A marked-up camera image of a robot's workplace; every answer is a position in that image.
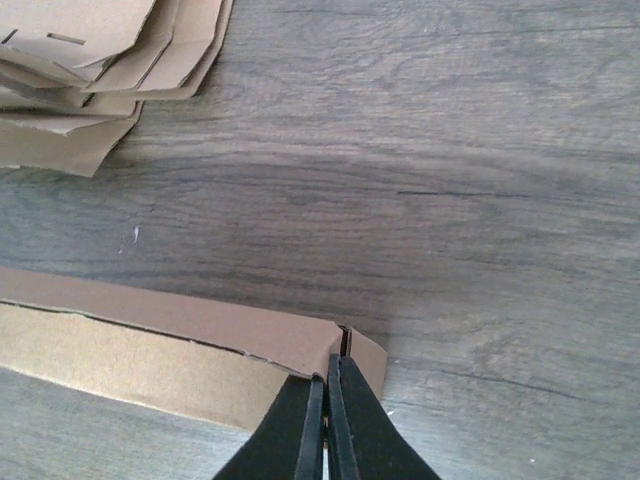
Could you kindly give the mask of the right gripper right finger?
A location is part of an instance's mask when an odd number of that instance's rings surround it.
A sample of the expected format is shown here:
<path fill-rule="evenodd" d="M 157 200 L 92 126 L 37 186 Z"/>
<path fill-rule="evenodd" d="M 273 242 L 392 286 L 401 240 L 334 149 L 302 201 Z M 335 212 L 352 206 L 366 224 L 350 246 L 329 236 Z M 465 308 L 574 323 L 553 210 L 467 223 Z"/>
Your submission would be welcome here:
<path fill-rule="evenodd" d="M 331 479 L 439 477 L 397 431 L 353 358 L 330 357 L 327 407 Z"/>

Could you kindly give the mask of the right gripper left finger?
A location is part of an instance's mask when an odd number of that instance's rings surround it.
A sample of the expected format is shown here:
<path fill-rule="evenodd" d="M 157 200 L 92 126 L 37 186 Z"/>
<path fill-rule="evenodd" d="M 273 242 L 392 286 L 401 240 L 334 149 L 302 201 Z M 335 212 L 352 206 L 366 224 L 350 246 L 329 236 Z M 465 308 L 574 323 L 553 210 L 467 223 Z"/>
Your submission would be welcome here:
<path fill-rule="evenodd" d="M 218 480 L 323 477 L 324 382 L 286 379 L 260 425 L 215 475 Z"/>

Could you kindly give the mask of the brown cardboard box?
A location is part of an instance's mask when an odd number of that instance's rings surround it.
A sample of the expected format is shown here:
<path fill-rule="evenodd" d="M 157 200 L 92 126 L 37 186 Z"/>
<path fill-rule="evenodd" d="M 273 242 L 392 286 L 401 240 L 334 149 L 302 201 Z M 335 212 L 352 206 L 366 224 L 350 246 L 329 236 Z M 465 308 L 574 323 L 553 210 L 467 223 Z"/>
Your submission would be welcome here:
<path fill-rule="evenodd" d="M 105 398 L 252 431 L 284 381 L 387 352 L 329 320 L 26 270 L 1 271 L 1 364 Z"/>

